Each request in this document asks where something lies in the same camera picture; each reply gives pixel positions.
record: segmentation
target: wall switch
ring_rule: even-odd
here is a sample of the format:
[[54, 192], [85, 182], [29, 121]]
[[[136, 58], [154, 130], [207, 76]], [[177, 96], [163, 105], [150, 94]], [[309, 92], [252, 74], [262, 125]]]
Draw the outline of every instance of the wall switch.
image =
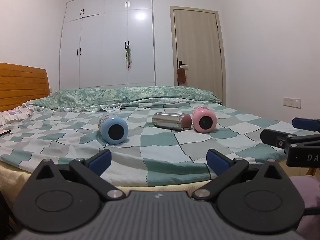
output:
[[290, 106], [295, 108], [301, 108], [301, 99], [297, 98], [284, 98], [283, 99], [284, 106]]

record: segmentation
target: bed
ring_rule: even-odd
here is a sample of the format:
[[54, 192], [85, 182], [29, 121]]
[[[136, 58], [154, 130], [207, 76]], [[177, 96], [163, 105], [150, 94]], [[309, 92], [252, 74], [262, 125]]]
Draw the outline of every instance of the bed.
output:
[[[210, 148], [250, 163], [278, 160], [289, 175], [308, 172], [286, 167], [283, 150], [263, 144], [260, 132], [267, 127], [297, 135], [311, 132], [223, 106], [211, 92], [166, 86], [80, 89], [48, 95], [45, 70], [10, 64], [0, 64], [0, 69], [0, 93], [11, 91], [5, 93], [2, 110], [22, 106], [33, 111], [23, 121], [0, 127], [12, 130], [0, 137], [0, 190], [9, 204], [42, 159], [66, 164], [74, 158], [90, 158], [104, 148], [111, 150], [112, 162], [101, 177], [126, 193], [185, 190], [191, 194], [216, 176], [206, 164]], [[156, 112], [191, 114], [198, 106], [215, 112], [218, 125], [214, 132], [178, 133], [151, 123]], [[129, 136], [124, 143], [108, 145], [101, 138], [98, 122], [106, 113], [127, 122]]]

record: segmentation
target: checkered blanket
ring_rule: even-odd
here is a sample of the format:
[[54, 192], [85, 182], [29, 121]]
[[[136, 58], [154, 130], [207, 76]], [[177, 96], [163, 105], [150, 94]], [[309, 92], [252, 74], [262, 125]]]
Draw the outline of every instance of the checkered blanket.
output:
[[[194, 130], [175, 132], [156, 128], [156, 112], [191, 114], [195, 107], [207, 106], [218, 119], [216, 130], [201, 134]], [[206, 165], [206, 153], [213, 148], [230, 159], [242, 157], [250, 163], [284, 159], [284, 151], [263, 144], [264, 128], [295, 133], [291, 124], [244, 114], [217, 103], [178, 103], [164, 106], [140, 105], [113, 112], [129, 127], [127, 140], [108, 145], [98, 131], [103, 112], [34, 112], [22, 122], [1, 127], [12, 133], [0, 137], [3, 162], [32, 172], [44, 158], [66, 164], [74, 158], [90, 158], [99, 150], [112, 152], [110, 167], [102, 178], [115, 186], [161, 186], [209, 180], [215, 176]]]

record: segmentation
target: door frame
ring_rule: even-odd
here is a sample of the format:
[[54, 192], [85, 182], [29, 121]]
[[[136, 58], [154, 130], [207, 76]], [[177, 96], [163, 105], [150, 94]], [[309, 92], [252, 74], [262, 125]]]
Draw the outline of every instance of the door frame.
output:
[[198, 8], [190, 8], [190, 7], [179, 7], [179, 6], [170, 6], [170, 17], [171, 17], [171, 33], [172, 33], [172, 49], [173, 49], [173, 75], [174, 75], [174, 85], [177, 86], [177, 67], [178, 67], [178, 56], [177, 56], [177, 41], [176, 41], [176, 28], [175, 28], [175, 20], [174, 20], [174, 10], [184, 10], [184, 11], [196, 11], [196, 12], [205, 12], [212, 13], [216, 17], [216, 21], [218, 23], [218, 35], [219, 35], [219, 44], [221, 48], [221, 67], [222, 67], [222, 94], [223, 98], [219, 98], [222, 100], [223, 105], [226, 105], [227, 102], [227, 92], [226, 92], [226, 64], [224, 57], [224, 49], [222, 43], [222, 33], [221, 26], [219, 20], [219, 14], [217, 11], [210, 11], [205, 9]]

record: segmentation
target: brown towel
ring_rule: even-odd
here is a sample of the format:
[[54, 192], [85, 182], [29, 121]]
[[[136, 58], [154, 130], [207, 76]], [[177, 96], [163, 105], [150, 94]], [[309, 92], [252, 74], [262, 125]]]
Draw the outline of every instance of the brown towel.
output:
[[183, 67], [177, 70], [177, 74], [178, 74], [178, 83], [187, 81], [186, 70]]

